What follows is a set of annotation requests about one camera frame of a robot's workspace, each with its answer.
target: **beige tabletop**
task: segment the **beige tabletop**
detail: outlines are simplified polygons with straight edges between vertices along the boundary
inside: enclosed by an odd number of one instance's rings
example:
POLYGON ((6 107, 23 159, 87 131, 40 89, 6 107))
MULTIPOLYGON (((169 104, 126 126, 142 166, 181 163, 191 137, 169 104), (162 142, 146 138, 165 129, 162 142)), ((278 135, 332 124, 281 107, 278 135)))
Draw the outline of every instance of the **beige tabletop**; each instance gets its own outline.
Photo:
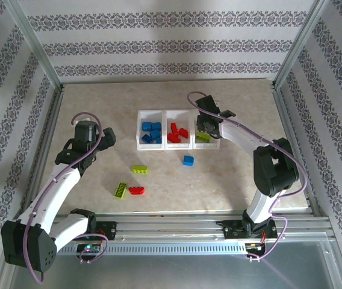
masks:
MULTIPOLYGON (((67 214, 74 208, 96 213, 245 209, 256 191, 253 161, 231 142, 221 140, 218 150, 137 150, 138 110, 190 109, 186 95, 193 90, 211 94, 221 110, 233 111, 265 137, 285 136, 269 82, 264 79, 66 85, 42 184, 51 173, 56 155, 73 137, 75 129, 70 120, 76 113, 97 115, 104 128, 113 128, 117 142, 97 154, 59 213, 67 214), (183 166, 184 155, 194 157, 193 167, 183 166), (133 174, 133 165, 148 166, 149 173, 133 174), (146 191, 140 196, 127 191, 120 200, 113 196, 119 182, 146 191)), ((307 207, 305 196, 300 194, 283 199, 277 209, 307 207)))

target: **toy brick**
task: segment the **toy brick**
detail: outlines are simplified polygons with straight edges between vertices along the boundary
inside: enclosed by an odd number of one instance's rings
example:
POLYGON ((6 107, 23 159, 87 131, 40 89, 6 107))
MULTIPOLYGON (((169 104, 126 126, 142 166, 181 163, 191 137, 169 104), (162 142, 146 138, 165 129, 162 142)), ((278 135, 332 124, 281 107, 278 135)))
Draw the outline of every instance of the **toy brick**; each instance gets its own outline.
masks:
POLYGON ((194 164, 194 157, 189 155, 185 155, 183 159, 183 165, 185 166, 192 166, 194 164))
POLYGON ((198 131, 196 133, 196 139, 204 141, 205 143, 210 142, 210 138, 211 138, 210 135, 209 134, 205 134, 204 132, 198 131))
POLYGON ((168 134, 167 139, 172 143, 181 143, 181 139, 177 135, 168 134))
POLYGON ((181 137, 188 138, 188 131, 187 131, 186 129, 184 129, 184 128, 181 128, 181 129, 179 130, 179 135, 180 135, 181 137))
POLYGON ((173 135, 178 135, 179 134, 178 127, 176 126, 175 122, 171 123, 171 132, 172 132, 173 135))
POLYGON ((145 135, 141 138, 141 140, 143 140, 145 143, 151 143, 152 138, 151 138, 149 135, 145 134, 145 135))
POLYGON ((144 187, 131 187, 128 188, 130 194, 144 194, 145 188, 144 187))
POLYGON ((132 166, 133 173, 148 173, 147 166, 132 166))
POLYGON ((152 123, 152 130, 157 129, 161 131, 161 123, 160 122, 153 122, 152 123))
POLYGON ((151 131, 152 130, 152 124, 150 122, 143 122, 141 124, 141 129, 143 131, 151 131))
POLYGON ((116 192, 115 192, 115 197, 117 197, 119 199, 123 199, 126 188, 127 188, 127 184, 125 184, 123 182, 119 183, 119 185, 117 186, 116 192))
POLYGON ((157 129, 155 129, 150 132, 150 135, 153 139, 157 139, 158 137, 160 137, 160 132, 157 129))

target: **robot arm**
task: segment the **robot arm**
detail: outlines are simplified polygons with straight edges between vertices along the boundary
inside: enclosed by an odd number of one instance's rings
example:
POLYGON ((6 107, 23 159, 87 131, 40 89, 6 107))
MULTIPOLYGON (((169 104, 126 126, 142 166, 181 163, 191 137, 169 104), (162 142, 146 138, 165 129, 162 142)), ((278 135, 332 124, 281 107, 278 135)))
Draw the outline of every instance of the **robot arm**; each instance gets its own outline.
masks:
POLYGON ((5 222, 1 229, 1 236, 7 263, 26 267, 22 250, 23 234, 36 203, 52 180, 55 183, 42 200, 28 233, 28 254, 32 268, 40 272, 47 271, 53 264, 56 253, 68 242, 83 233, 95 233, 96 217, 91 211, 75 209, 60 223, 53 225, 53 221, 71 189, 79 182, 85 170, 96 159, 96 153, 113 146, 116 142, 111 128, 103 130, 104 136, 97 148, 56 180, 55 177, 65 167, 86 154, 93 147, 98 138, 97 128, 96 123, 87 120, 76 124, 75 137, 70 139, 65 144, 64 149, 57 155, 56 166, 34 202, 17 220, 5 222))
MULTIPOLYGON (((231 111, 220 112, 210 95, 198 99, 196 104, 204 110, 240 122, 231 111)), ((263 146, 259 139, 252 137, 239 126, 202 112, 199 113, 198 130, 209 133, 214 138, 228 139, 253 157, 254 182, 257 190, 250 206, 243 212, 240 229, 247 237, 259 235, 263 227, 270 222, 272 216, 270 208, 276 198, 298 180, 297 167, 282 152, 270 145, 263 146)), ((280 138, 274 142, 292 154, 290 143, 286 139, 280 138)))

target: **blue lego brick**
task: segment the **blue lego brick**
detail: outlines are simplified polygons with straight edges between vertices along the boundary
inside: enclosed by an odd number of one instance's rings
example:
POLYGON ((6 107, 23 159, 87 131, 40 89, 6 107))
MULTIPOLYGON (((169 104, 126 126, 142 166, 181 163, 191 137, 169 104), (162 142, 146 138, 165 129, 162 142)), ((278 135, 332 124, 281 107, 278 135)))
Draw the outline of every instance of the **blue lego brick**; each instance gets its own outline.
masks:
POLYGON ((143 140, 145 143, 151 143, 151 142, 152 142, 152 138, 151 138, 149 135, 147 135, 147 134, 145 134, 145 135, 141 138, 141 140, 143 140))
POLYGON ((189 155, 185 155, 183 159, 183 165, 185 166, 192 166, 194 164, 194 157, 189 155))
POLYGON ((151 135, 151 137, 153 139, 156 139, 156 138, 160 137, 160 132, 157 129, 151 131, 149 134, 151 135))
POLYGON ((151 131, 152 130, 152 124, 150 122, 143 122, 141 124, 141 129, 143 131, 151 131))
POLYGON ((152 130, 157 129, 161 131, 161 123, 160 122, 153 122, 152 123, 152 130))

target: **wall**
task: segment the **wall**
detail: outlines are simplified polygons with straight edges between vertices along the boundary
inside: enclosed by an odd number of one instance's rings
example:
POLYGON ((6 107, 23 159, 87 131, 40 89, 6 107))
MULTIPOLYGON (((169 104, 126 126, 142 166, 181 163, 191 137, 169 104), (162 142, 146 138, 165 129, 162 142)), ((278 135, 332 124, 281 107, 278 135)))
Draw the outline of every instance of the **wall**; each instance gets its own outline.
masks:
POLYGON ((0 230, 28 189, 53 91, 0 0, 0 230))
POLYGON ((312 189, 342 250, 342 0, 328 4, 281 93, 312 189))
POLYGON ((266 78, 313 0, 21 0, 62 82, 266 78))

